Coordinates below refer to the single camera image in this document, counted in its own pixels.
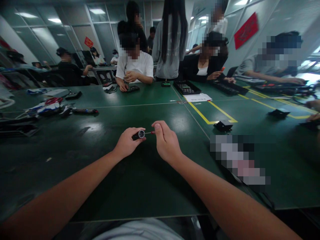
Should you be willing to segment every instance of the table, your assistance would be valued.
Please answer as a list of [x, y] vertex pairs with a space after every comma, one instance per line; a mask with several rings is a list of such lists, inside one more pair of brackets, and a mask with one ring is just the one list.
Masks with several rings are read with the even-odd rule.
[[[210, 153], [210, 135], [221, 134], [212, 124], [230, 120], [233, 135], [274, 135], [275, 144], [257, 155], [255, 167], [271, 176], [267, 187], [275, 209], [317, 207], [320, 200], [319, 157], [316, 134], [298, 127], [309, 109], [276, 101], [251, 90], [246, 96], [227, 97], [209, 85], [195, 83], [212, 102], [177, 104], [184, 100], [174, 87], [138, 84], [131, 94], [119, 90], [106, 94], [101, 86], [70, 87], [83, 92], [77, 108], [94, 108], [98, 116], [59, 115], [42, 119], [40, 130], [30, 138], [0, 139], [2, 184], [0, 219], [25, 202], [59, 183], [111, 151], [128, 127], [152, 130], [155, 120], [165, 120], [178, 136], [182, 152], [243, 192], [262, 202], [250, 188], [230, 179], [230, 173]], [[16, 104], [5, 109], [15, 117], [21, 109], [34, 106], [40, 96], [14, 93]], [[291, 116], [275, 120], [266, 116], [273, 108], [285, 107]], [[199, 197], [186, 181], [157, 153], [156, 137], [147, 136], [136, 151], [122, 160], [90, 195], [72, 221], [134, 219], [141, 217], [207, 214]]]
[[98, 74], [97, 74], [97, 71], [108, 71], [108, 72], [110, 73], [110, 76], [112, 77], [112, 73], [111, 73], [112, 70], [117, 70], [117, 65], [103, 66], [103, 67], [101, 67], [101, 66], [96, 66], [96, 67], [94, 67], [94, 68], [89, 69], [89, 71], [92, 71], [92, 72], [93, 72], [95, 78], [98, 80], [99, 85], [101, 85], [102, 82], [101, 82], [101, 80], [100, 80], [100, 78], [99, 78], [99, 76], [98, 76]]

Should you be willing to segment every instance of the red sign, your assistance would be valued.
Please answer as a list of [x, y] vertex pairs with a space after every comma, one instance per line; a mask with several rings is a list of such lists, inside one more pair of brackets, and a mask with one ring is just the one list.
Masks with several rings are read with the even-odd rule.
[[234, 34], [236, 50], [248, 41], [259, 30], [257, 14], [254, 12], [251, 17]]
[[92, 48], [93, 46], [93, 42], [88, 37], [86, 37], [86, 39], [84, 40], [84, 44], [87, 45], [89, 48]]

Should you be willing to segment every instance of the white shirt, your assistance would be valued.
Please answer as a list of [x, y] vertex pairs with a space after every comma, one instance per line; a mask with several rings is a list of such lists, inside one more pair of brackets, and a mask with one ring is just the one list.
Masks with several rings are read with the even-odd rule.
[[207, 71], [208, 71], [208, 66], [206, 66], [205, 68], [199, 68], [199, 72], [197, 73], [198, 76], [206, 76], [207, 75]]
[[111, 62], [118, 62], [118, 59], [119, 59], [119, 57], [118, 58], [116, 58], [116, 57], [113, 57], [112, 59], [111, 59]]
[[135, 60], [126, 56], [119, 57], [116, 77], [124, 79], [124, 76], [128, 71], [138, 72], [144, 76], [153, 78], [153, 59], [151, 55], [140, 51], [140, 56]]

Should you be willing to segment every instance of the long black hair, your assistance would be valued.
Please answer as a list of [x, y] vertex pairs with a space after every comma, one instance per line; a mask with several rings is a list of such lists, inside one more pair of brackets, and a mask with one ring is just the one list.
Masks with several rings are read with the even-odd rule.
[[96, 50], [96, 48], [94, 48], [94, 47], [90, 48], [90, 52], [91, 52], [93, 58], [95, 58], [95, 57], [99, 58], [100, 55], [99, 55], [98, 51]]
[[178, 19], [180, 17], [181, 24], [181, 35], [180, 35], [180, 46], [179, 46], [179, 56], [182, 58], [185, 52], [184, 46], [187, 38], [187, 28], [188, 22], [186, 18], [186, 7], [184, 0], [165, 0], [163, 7], [163, 27], [162, 27], [162, 46], [161, 46], [161, 58], [165, 63], [167, 60], [168, 51], [168, 24], [169, 24], [169, 14], [172, 15], [172, 28], [171, 28], [171, 49], [173, 50], [176, 45], [176, 38], [178, 34]]

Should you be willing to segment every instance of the forearm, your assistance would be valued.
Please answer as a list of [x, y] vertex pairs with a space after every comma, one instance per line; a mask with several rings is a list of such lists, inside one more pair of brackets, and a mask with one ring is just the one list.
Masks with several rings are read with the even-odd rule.
[[153, 77], [147, 77], [147, 76], [144, 76], [144, 75], [140, 74], [138, 76], [138, 80], [140, 82], [145, 83], [145, 84], [151, 84], [153, 82]]
[[300, 239], [261, 204], [186, 156], [171, 166], [231, 239]]
[[279, 77], [269, 76], [269, 75], [257, 73], [254, 71], [247, 71], [244, 73], [244, 75], [250, 76], [250, 77], [255, 77], [255, 78], [260, 78], [260, 79], [267, 80], [267, 81], [274, 81], [274, 82], [282, 82], [282, 80], [283, 80]]
[[23, 206], [1, 231], [10, 239], [52, 239], [120, 161], [108, 153]]

